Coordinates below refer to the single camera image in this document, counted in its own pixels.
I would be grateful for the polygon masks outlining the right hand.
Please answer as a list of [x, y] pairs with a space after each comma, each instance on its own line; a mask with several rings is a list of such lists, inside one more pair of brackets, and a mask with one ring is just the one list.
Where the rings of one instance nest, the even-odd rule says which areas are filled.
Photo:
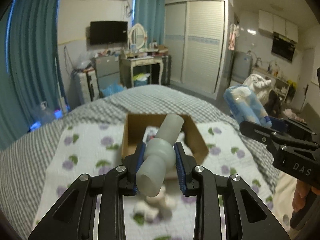
[[295, 212], [298, 212], [305, 206], [306, 197], [310, 191], [317, 194], [318, 190], [314, 187], [311, 187], [310, 185], [306, 184], [301, 180], [297, 180], [296, 189], [295, 189], [294, 197], [292, 201], [292, 207]]

